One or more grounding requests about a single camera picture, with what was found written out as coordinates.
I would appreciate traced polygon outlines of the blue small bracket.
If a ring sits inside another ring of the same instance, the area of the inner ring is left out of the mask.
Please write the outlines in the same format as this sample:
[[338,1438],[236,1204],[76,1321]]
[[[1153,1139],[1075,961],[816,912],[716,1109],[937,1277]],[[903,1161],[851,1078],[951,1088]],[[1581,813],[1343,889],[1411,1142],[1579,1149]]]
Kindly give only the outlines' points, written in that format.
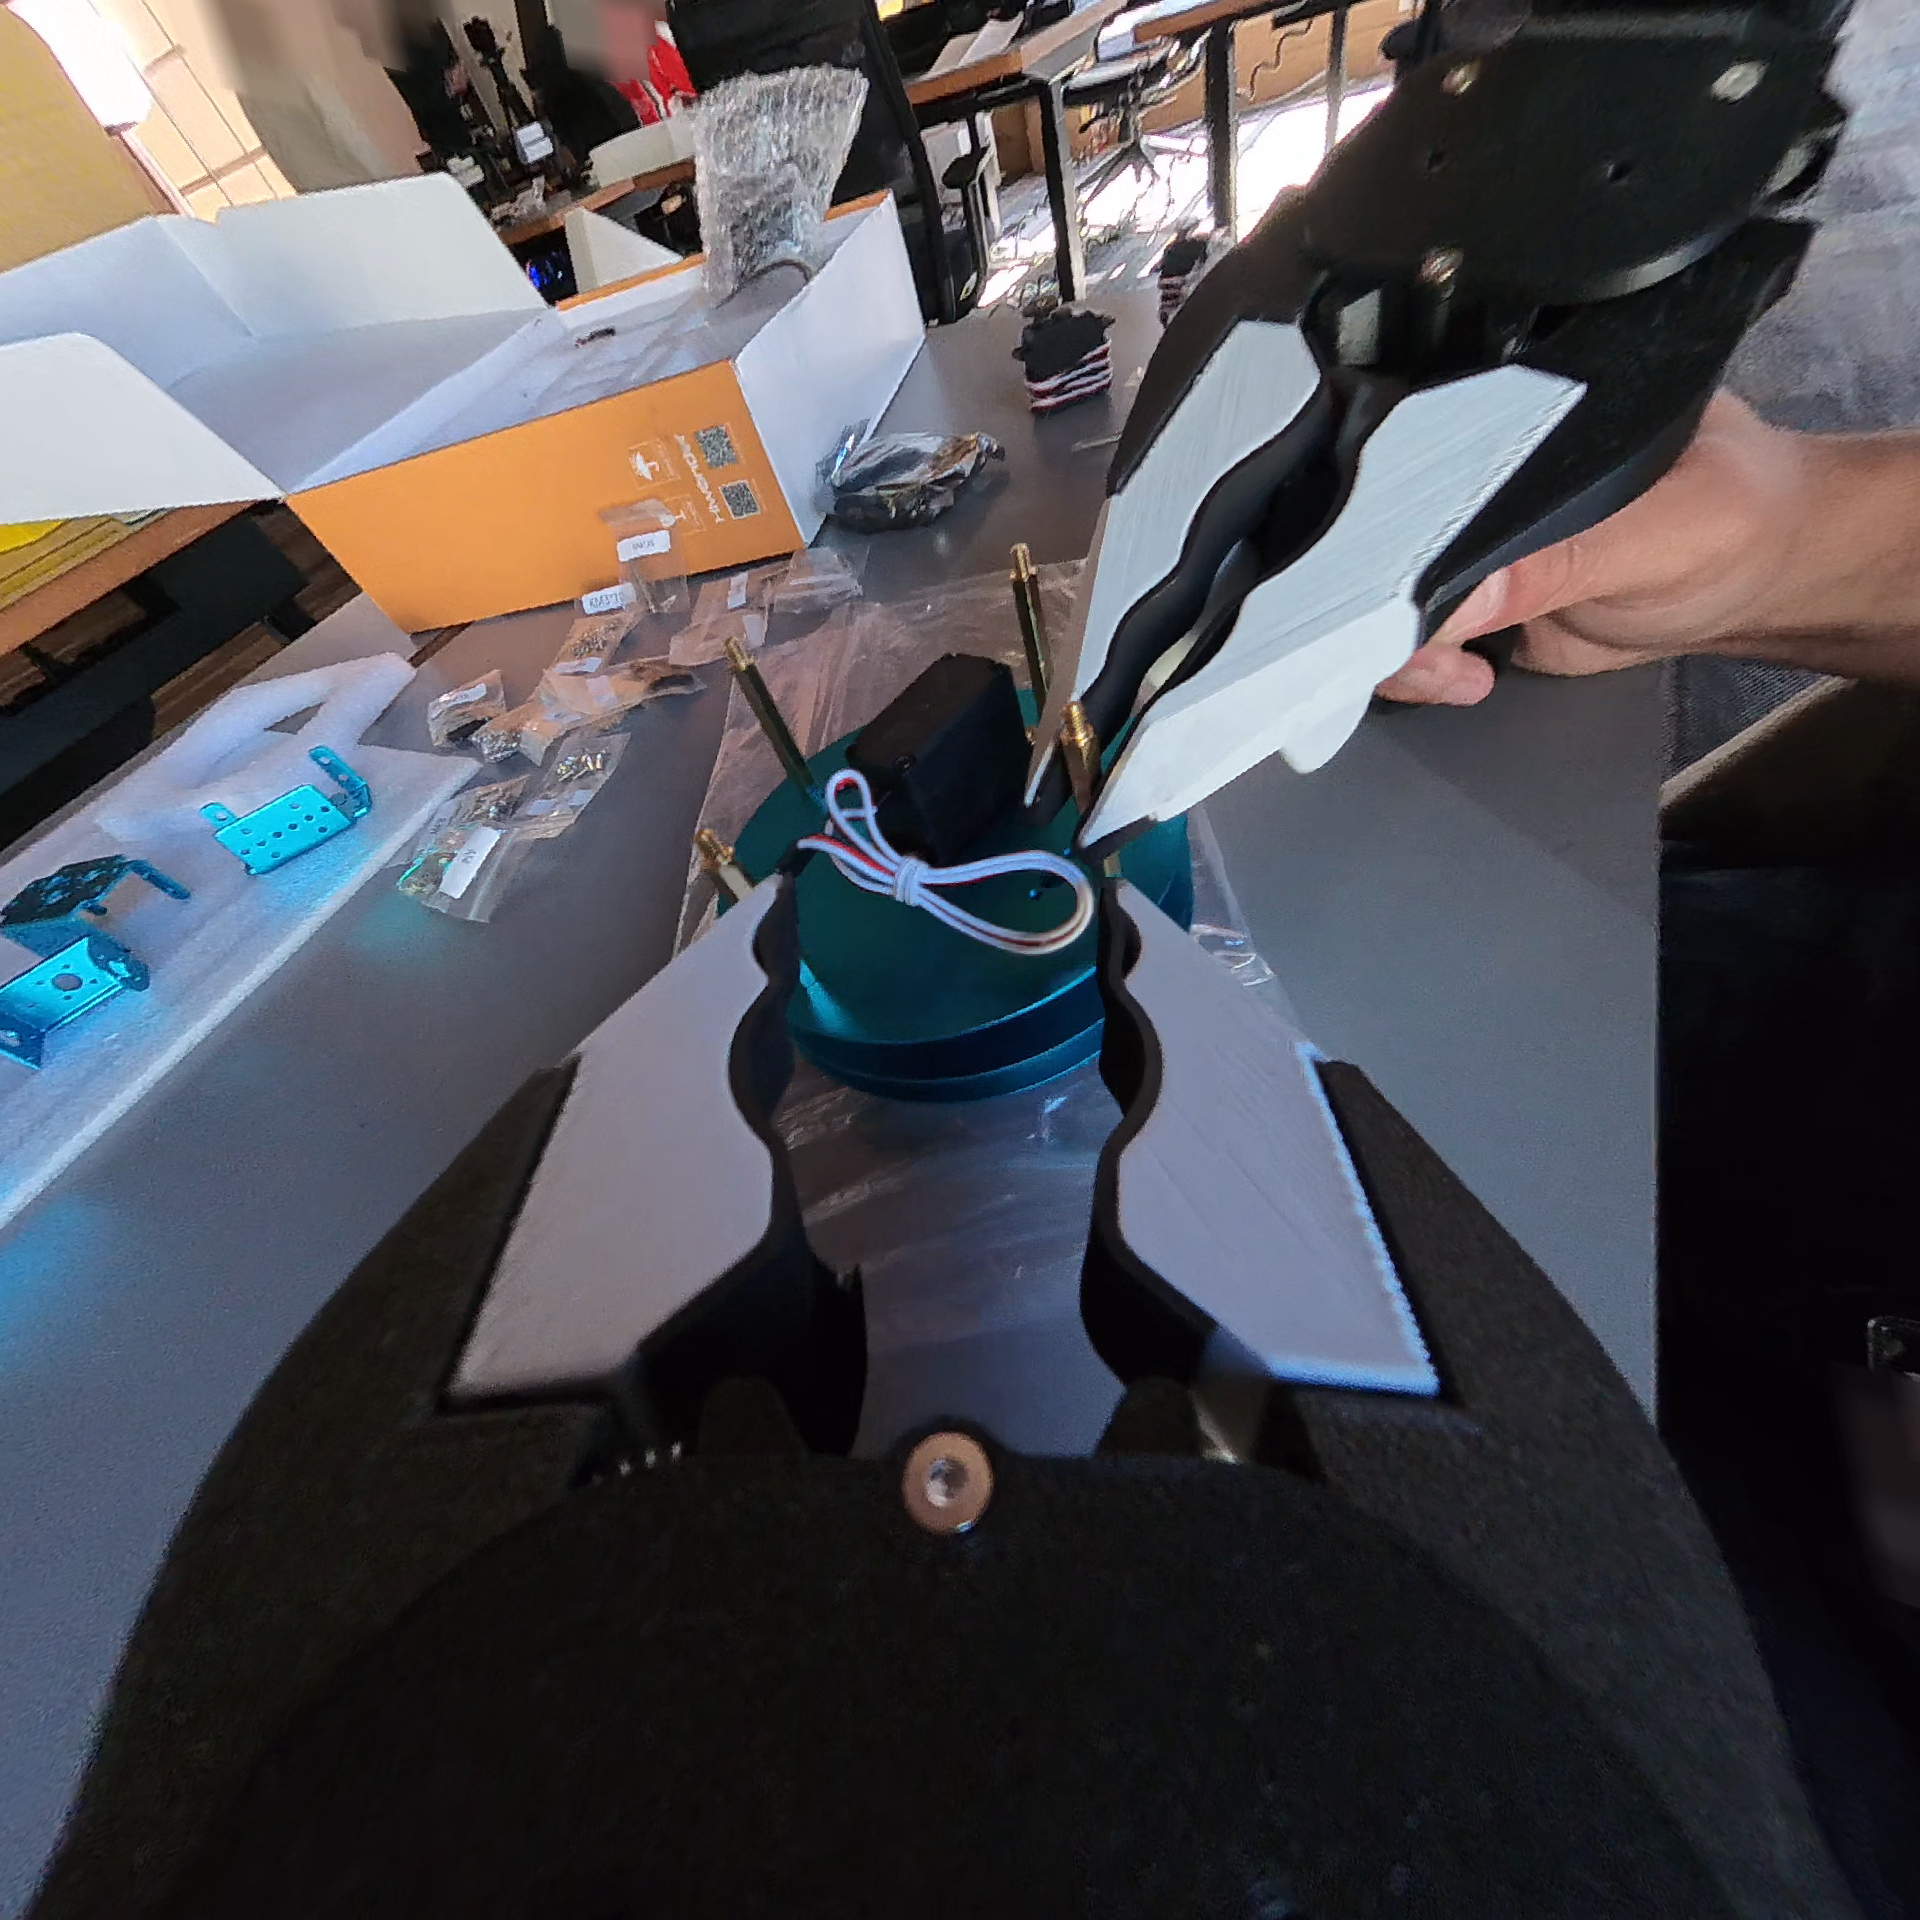
[[84,929],[2,985],[2,1051],[37,1070],[52,1034],[152,980],[130,949]]

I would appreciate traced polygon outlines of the blue long U bracket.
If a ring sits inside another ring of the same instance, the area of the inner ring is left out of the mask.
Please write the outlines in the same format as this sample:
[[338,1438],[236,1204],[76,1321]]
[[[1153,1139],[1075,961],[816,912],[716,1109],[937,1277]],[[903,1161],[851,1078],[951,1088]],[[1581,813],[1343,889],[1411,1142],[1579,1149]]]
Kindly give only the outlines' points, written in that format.
[[221,803],[200,806],[215,841],[239,857],[249,875],[284,869],[348,832],[372,809],[370,786],[348,758],[324,746],[312,747],[306,756],[332,781],[329,790],[312,781],[295,784],[245,813]]

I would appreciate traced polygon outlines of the blue multi-hole bracket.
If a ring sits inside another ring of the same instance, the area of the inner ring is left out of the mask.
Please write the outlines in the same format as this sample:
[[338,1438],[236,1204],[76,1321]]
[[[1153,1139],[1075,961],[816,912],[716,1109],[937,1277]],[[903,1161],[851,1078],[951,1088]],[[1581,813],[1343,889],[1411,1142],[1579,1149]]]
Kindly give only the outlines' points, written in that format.
[[179,881],[130,856],[99,856],[72,862],[15,893],[2,907],[2,933],[31,954],[58,954],[108,922],[108,901],[127,881],[145,881],[159,893],[191,901]]

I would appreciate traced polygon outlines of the black antistatic bag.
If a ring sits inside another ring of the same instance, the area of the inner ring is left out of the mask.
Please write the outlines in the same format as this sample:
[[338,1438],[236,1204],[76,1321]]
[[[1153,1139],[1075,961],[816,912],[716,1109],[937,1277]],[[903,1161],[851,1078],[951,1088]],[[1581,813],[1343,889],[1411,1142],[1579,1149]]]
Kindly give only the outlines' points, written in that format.
[[1007,445],[986,432],[866,434],[851,425],[818,462],[827,520],[852,536],[927,525],[945,516]]

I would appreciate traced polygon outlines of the person's dark trousers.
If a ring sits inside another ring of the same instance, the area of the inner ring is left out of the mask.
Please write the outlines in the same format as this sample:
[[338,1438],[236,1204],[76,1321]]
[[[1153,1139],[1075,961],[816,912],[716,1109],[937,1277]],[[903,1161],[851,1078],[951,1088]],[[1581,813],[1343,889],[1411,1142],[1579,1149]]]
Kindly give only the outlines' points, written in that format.
[[1672,673],[1663,1429],[1864,1916],[1915,1916],[1915,692]]

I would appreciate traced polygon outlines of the large clear plastic bag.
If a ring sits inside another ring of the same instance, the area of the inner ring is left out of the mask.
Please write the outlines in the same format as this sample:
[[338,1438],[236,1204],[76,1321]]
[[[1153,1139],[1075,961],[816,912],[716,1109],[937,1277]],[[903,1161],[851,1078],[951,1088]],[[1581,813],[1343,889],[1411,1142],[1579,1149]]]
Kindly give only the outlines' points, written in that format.
[[[801,746],[820,750],[946,651],[1025,666],[1003,569],[787,624],[760,664]],[[1121,1384],[1077,1297],[1116,1117],[1093,1062],[971,1101],[901,1101],[796,1068],[777,1126],[807,1237],[864,1284],[859,1454],[946,1414],[1026,1454],[1093,1450]]]

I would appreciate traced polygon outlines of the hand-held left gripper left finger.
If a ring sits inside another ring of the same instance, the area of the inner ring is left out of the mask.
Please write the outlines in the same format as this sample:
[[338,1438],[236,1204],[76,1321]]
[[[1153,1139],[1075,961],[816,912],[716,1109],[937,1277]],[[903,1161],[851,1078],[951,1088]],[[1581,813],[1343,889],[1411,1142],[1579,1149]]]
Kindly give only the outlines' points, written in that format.
[[772,1126],[799,980],[799,885],[769,878],[587,1035],[456,1403],[697,1409],[712,1379],[807,1376],[824,1276]]

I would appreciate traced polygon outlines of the wooden-edged office desk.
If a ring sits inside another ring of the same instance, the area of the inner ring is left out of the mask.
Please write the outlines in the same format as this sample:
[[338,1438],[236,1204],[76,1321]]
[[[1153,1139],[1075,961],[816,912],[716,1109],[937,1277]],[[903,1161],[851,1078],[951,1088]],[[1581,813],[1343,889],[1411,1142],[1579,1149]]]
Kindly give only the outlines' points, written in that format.
[[1003,104],[1029,104],[1039,112],[1043,174],[1055,237],[1059,300],[1075,305],[1087,290],[1087,237],[1077,206],[1066,77],[1093,58],[1099,29],[1135,2],[1087,2],[1043,29],[1009,42],[948,68],[930,68],[905,82],[905,98],[929,126],[969,122]]
[[1127,17],[1135,50],[1195,46],[1207,132],[1207,217],[1234,241],[1284,186],[1306,184],[1378,105],[1386,42],[1416,2],[1183,2]]

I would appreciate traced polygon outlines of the orange cardboard box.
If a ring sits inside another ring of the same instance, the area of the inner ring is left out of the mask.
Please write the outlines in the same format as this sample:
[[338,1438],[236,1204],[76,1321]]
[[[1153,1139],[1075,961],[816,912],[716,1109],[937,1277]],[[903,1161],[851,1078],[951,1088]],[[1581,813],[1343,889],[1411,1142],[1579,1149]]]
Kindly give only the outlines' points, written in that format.
[[[4,521],[284,500],[409,634],[578,600],[619,571],[608,513],[676,516],[688,571],[818,532],[818,462],[923,347],[890,197],[837,209],[824,266],[731,360],[295,493],[172,387],[239,353],[546,305],[447,176],[149,217],[2,278]],[[705,272],[661,267],[577,305]]]

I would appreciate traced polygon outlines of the black office chair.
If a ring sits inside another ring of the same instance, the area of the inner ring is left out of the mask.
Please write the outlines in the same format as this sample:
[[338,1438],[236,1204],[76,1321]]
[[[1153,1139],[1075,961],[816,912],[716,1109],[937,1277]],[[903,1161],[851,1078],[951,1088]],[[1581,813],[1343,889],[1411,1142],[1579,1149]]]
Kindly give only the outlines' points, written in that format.
[[791,66],[837,64],[859,74],[869,98],[833,204],[890,190],[923,321],[951,325],[973,312],[986,241],[979,160],[963,163],[968,212],[953,224],[876,2],[671,2],[665,18],[700,92]]

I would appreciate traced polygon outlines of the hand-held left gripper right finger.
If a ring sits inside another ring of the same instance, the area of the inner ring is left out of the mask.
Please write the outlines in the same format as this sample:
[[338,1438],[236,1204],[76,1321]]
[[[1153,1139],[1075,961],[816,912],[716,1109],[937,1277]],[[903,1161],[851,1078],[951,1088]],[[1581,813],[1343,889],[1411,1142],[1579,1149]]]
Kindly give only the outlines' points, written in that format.
[[1093,1344],[1125,1380],[1257,1379],[1435,1397],[1440,1376],[1296,1024],[1131,883],[1099,898]]

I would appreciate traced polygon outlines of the white foam cutout piece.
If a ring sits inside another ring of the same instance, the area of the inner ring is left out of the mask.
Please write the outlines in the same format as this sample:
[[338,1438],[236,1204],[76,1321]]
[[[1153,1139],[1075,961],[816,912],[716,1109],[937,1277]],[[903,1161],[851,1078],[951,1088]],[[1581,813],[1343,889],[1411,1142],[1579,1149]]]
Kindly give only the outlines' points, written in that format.
[[249,813],[313,777],[313,750],[348,758],[417,678],[402,656],[363,656],[227,692],[95,805],[128,848],[195,834],[208,806]]

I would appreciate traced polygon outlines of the blue round base assembly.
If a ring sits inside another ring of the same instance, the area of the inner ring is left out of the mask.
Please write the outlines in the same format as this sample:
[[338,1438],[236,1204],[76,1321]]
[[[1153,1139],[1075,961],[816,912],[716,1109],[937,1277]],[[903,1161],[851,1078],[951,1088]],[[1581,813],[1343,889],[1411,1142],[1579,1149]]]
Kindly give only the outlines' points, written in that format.
[[[1025,720],[1039,717],[1003,571],[888,602],[855,600],[761,650],[760,673],[820,780],[844,761],[852,733],[946,654],[1007,661]],[[735,688],[700,827],[731,846],[760,881],[820,821]],[[1123,850],[1121,873],[1179,929],[1191,925],[1185,819],[1151,827]],[[805,864],[796,893],[801,984],[787,1024],[799,1054],[833,1082],[883,1098],[995,1098],[1097,1054],[1097,929],[1061,954],[1015,958],[923,909],[857,891],[820,857]],[[960,901],[1011,929],[1050,929],[1073,902],[1050,875],[1026,872],[969,886]]]

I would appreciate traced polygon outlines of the white foam box insert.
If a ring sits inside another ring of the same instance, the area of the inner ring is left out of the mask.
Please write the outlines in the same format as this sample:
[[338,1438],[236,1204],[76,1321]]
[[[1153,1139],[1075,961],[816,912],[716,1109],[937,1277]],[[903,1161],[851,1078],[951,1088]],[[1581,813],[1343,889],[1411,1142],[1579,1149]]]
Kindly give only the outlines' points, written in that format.
[[[289,496],[728,362],[801,290],[777,269],[713,307],[695,272],[539,316],[349,326],[256,344],[172,395]],[[572,344],[603,325],[617,339]]]

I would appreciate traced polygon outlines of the pile of small screw bags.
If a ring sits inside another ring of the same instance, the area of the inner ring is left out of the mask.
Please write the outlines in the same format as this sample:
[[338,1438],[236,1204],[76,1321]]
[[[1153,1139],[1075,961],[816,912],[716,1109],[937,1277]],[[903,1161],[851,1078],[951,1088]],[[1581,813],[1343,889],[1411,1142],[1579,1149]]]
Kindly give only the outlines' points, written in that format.
[[442,720],[475,720],[475,777],[400,864],[395,889],[451,922],[485,924],[539,846],[562,840],[610,786],[637,714],[703,690],[703,674],[859,600],[869,545],[813,547],[697,586],[691,608],[578,616],[517,706],[491,673],[451,692]]

